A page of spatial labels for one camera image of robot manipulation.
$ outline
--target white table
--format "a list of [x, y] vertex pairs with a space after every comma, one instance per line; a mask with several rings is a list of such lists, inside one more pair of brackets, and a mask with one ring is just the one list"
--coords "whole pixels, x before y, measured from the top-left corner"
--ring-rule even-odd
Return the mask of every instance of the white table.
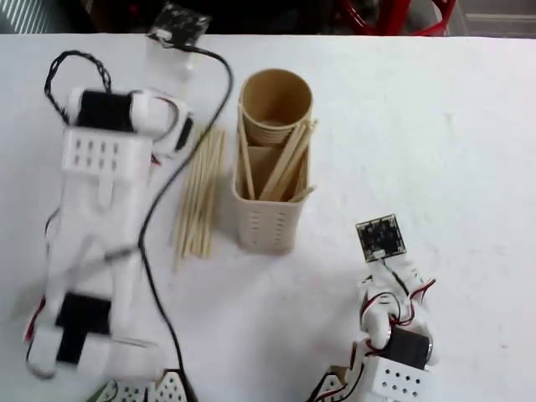
[[[364, 268], [354, 224], [393, 212], [408, 257], [438, 278], [429, 292], [442, 355], [435, 400], [532, 399], [536, 42], [207, 36], [202, 45], [234, 68], [219, 121], [229, 143], [239, 85], [267, 67], [309, 82], [320, 124], [311, 170], [319, 189], [291, 254], [247, 255], [227, 219], [210, 260], [188, 260], [175, 275], [167, 222], [180, 183], [153, 220], [149, 258], [199, 400], [300, 401], [329, 364], [347, 364]], [[138, 35], [0, 36], [0, 389], [10, 395], [2, 400], [81, 400], [100, 382], [63, 373], [41, 383], [23, 364], [26, 317], [17, 312], [39, 292], [21, 291], [44, 278], [43, 224], [60, 199], [62, 123], [44, 77], [60, 51], [82, 49], [102, 59], [118, 90], [177, 94], [178, 82], [157, 82], [162, 66], [146, 47]], [[62, 100], [75, 85], [98, 84], [92, 65], [68, 60], [53, 91]], [[200, 121], [223, 89], [221, 67], [198, 58], [187, 100]], [[228, 189], [219, 207], [232, 208]], [[144, 282], [140, 311], [149, 303]], [[173, 363], [158, 317], [150, 328]]]

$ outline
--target red chair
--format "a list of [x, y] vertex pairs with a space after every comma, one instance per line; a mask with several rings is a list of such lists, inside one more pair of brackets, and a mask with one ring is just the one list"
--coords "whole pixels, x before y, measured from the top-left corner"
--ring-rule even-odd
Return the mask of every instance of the red chair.
[[[441, 12], [441, 21], [431, 27], [410, 33], [416, 36], [442, 36], [452, 14], [456, 0], [431, 0]], [[371, 26], [359, 15], [352, 0], [337, 0], [337, 9], [357, 35], [400, 35], [410, 8], [411, 0], [383, 0], [378, 22]]]

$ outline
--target wooden skewer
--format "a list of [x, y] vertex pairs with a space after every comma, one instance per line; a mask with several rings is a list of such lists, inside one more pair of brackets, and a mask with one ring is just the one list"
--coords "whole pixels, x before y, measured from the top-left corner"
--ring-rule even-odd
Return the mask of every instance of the wooden skewer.
[[213, 170], [212, 182], [210, 183], [210, 190], [208, 196], [208, 205], [207, 205], [207, 219], [205, 220], [204, 226], [204, 243], [203, 243], [203, 258], [207, 258], [210, 254], [210, 242], [211, 242], [211, 233], [212, 227], [214, 225], [214, 198], [216, 195], [216, 186], [218, 182], [218, 177], [221, 173], [221, 166], [224, 154], [225, 147], [225, 133], [221, 132], [219, 136], [218, 146], [216, 151], [218, 152], [218, 163], [215, 169]]
[[186, 240], [187, 231], [188, 231], [188, 225], [189, 225], [189, 216], [190, 216], [190, 208], [192, 203], [192, 196], [194, 191], [194, 182], [195, 182], [195, 176], [196, 176], [196, 169], [197, 165], [196, 163], [192, 163], [190, 166], [190, 169], [188, 170], [188, 181], [186, 183], [186, 190], [184, 191], [183, 201], [181, 205], [181, 215], [180, 215], [180, 225], [176, 226], [176, 245], [175, 245], [175, 253], [176, 253], [176, 259], [175, 259], [175, 269], [178, 271], [179, 268], [179, 260], [181, 256], [183, 255], [184, 251], [184, 241]]
[[255, 189], [253, 188], [253, 178], [251, 177], [250, 154], [248, 153], [248, 141], [245, 138], [244, 111], [242, 110], [242, 106], [239, 106], [238, 120], [240, 154], [242, 155], [242, 168], [244, 169], [246, 187], [250, 199], [255, 199]]
[[294, 151], [294, 154], [292, 155], [291, 160], [286, 165], [285, 171], [282, 173], [279, 182], [277, 183], [276, 187], [274, 188], [273, 193], [271, 194], [271, 197], [270, 197], [271, 201], [280, 200], [281, 196], [283, 195], [285, 190], [288, 188], [288, 185], [290, 181], [292, 180], [292, 175], [295, 173], [294, 171], [296, 169], [296, 166], [302, 159], [303, 153], [307, 150], [307, 147], [309, 146], [311, 135], [315, 131], [316, 126], [317, 126], [317, 121], [314, 121], [308, 125], [305, 133], [301, 137], [300, 143], [298, 144], [296, 150]]
[[[204, 153], [202, 153], [202, 155], [205, 157], [206, 159], [206, 154], [207, 154], [207, 149], [205, 148], [204, 149]], [[206, 163], [206, 160], [203, 160], [203, 169], [205, 171], [208, 171], [210, 172], [211, 170], [213, 170], [214, 166], [216, 166], [216, 163], [219, 161], [218, 158], [216, 157], [213, 157], [212, 160], [209, 161], [209, 163]], [[198, 187], [199, 187], [199, 191], [198, 191], [198, 198], [197, 200], [195, 200], [195, 203], [194, 203], [194, 210], [193, 210], [193, 222], [196, 224], [195, 228], [192, 228], [192, 230], [188, 233], [188, 237], [186, 239], [186, 247], [190, 247], [191, 244], [192, 244], [192, 240], [193, 240], [193, 235], [194, 235], [194, 231], [201, 229], [201, 227], [197, 226], [197, 224], [199, 223], [198, 219], [199, 219], [199, 214], [200, 214], [200, 211], [201, 211], [201, 207], [203, 205], [203, 202], [202, 200], [205, 199], [206, 197], [206, 193], [207, 193], [207, 186], [206, 186], [206, 177], [207, 175], [204, 176], [204, 180], [203, 181], [200, 181]]]
[[300, 143], [305, 128], [306, 125], [301, 124], [300, 126], [296, 126], [292, 131], [291, 136], [289, 137], [285, 147], [283, 148], [283, 151], [281, 152], [281, 155], [279, 156], [279, 159], [277, 159], [277, 163], [274, 167], [274, 170], [268, 177], [268, 181], [266, 182], [266, 185], [263, 188], [262, 193], [260, 194], [260, 201], [268, 201], [270, 199], [274, 201], [279, 201], [279, 198], [272, 197], [272, 193], [274, 192], [277, 183], [281, 179], [281, 175], [285, 171], [286, 165], [291, 160], [292, 154]]
[[204, 160], [206, 155], [206, 142], [200, 147], [197, 157], [193, 160], [196, 167], [195, 181], [193, 183], [193, 194], [190, 199], [190, 209], [188, 211], [188, 230], [186, 240], [183, 245], [183, 258], [189, 256], [192, 251], [193, 235], [198, 227], [198, 203], [200, 200], [201, 180], [203, 177]]
[[[208, 138], [203, 143], [203, 152], [205, 152], [205, 156], [208, 160], [210, 160], [210, 153], [212, 151], [212, 148], [214, 147], [214, 135], [216, 134], [215, 130], [212, 130], [209, 133]], [[204, 164], [202, 165], [202, 171], [201, 171], [201, 178], [199, 180], [198, 186], [199, 186], [199, 196], [200, 199], [198, 199], [198, 205], [196, 204], [196, 210], [198, 210], [198, 214], [196, 214], [193, 218], [196, 221], [194, 233], [193, 233], [193, 240], [192, 240], [192, 247], [191, 252], [199, 256], [201, 254], [201, 244], [203, 243], [203, 225], [204, 225], [204, 210], [205, 210], [205, 204], [206, 204], [206, 197], [204, 197], [205, 194], [205, 187], [206, 182], [209, 180], [210, 171], [207, 169], [206, 161], [204, 161]]]
[[315, 191], [317, 189], [317, 186], [309, 186], [307, 188], [304, 188], [301, 192], [296, 194], [294, 197], [288, 200], [289, 203], [299, 203], [301, 202], [305, 197], [307, 197], [310, 193]]

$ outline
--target circuit board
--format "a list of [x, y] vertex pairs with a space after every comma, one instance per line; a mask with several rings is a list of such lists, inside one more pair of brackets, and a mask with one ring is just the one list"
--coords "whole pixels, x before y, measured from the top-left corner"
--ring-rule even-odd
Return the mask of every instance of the circuit board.
[[406, 252], [394, 214], [355, 225], [366, 262]]

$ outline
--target beige plastic container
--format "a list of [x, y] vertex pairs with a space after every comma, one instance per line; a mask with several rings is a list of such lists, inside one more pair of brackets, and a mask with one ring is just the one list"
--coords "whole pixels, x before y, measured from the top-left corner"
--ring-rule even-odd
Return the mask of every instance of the beige plastic container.
[[249, 143], [282, 147], [294, 129], [311, 116], [307, 82], [287, 70], [262, 70], [242, 86], [240, 104]]
[[[271, 171], [281, 155], [281, 149], [248, 147], [255, 192], [265, 186]], [[296, 227], [305, 199], [299, 203], [258, 201], [245, 198], [246, 189], [241, 158], [234, 167], [232, 193], [236, 203], [236, 214], [240, 243], [244, 248], [257, 253], [285, 253], [292, 250], [296, 239]], [[307, 187], [309, 151], [305, 152], [297, 175], [283, 196], [287, 201]]]

